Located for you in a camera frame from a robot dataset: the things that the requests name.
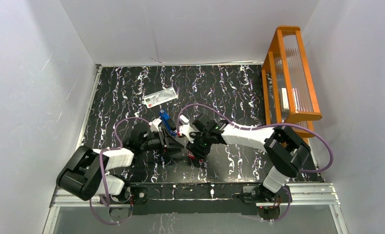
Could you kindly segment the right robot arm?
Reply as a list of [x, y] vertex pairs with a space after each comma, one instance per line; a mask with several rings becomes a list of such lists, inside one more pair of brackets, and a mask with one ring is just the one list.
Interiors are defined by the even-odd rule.
[[273, 166], [258, 187], [244, 186], [235, 198], [243, 202], [274, 201], [291, 178], [298, 176], [311, 155], [308, 144], [290, 127], [276, 126], [245, 130], [227, 120], [216, 122], [207, 115], [199, 115], [191, 124], [179, 127], [187, 137], [187, 150], [195, 159], [205, 159], [213, 144], [243, 145], [262, 150]]

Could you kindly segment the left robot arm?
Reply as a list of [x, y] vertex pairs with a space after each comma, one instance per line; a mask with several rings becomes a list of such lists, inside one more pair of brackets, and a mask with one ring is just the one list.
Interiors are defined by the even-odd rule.
[[77, 148], [56, 179], [56, 185], [83, 201], [95, 195], [111, 195], [119, 203], [131, 197], [129, 181], [106, 171], [129, 167], [144, 152], [156, 151], [164, 156], [180, 153], [184, 146], [161, 127], [137, 124], [122, 147], [114, 150]]

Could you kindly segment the white plastic package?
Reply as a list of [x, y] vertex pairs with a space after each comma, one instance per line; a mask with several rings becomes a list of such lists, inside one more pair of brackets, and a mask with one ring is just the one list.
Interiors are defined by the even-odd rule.
[[144, 96], [142, 98], [142, 104], [144, 104], [147, 108], [152, 108], [177, 98], [178, 94], [176, 93], [175, 89], [171, 87]]

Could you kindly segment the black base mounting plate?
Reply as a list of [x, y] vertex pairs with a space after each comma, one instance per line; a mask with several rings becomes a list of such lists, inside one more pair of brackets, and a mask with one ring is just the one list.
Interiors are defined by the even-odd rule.
[[127, 205], [134, 215], [152, 214], [223, 214], [259, 215], [276, 219], [287, 212], [293, 201], [290, 188], [281, 188], [272, 201], [243, 202], [234, 195], [244, 186], [260, 183], [132, 183], [128, 199], [111, 196], [111, 204]]

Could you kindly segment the orange wooden rack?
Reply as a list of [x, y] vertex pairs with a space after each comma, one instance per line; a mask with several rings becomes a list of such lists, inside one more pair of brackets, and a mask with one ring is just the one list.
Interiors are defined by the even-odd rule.
[[322, 119], [301, 29], [278, 26], [261, 68], [265, 121], [301, 126], [295, 132], [308, 141], [313, 122]]

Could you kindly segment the aluminium frame rail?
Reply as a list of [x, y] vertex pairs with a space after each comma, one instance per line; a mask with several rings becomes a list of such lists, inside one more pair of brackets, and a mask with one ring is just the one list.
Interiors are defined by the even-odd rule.
[[332, 183], [291, 183], [276, 202], [243, 203], [242, 183], [145, 183], [134, 206], [54, 194], [45, 234], [346, 234]]

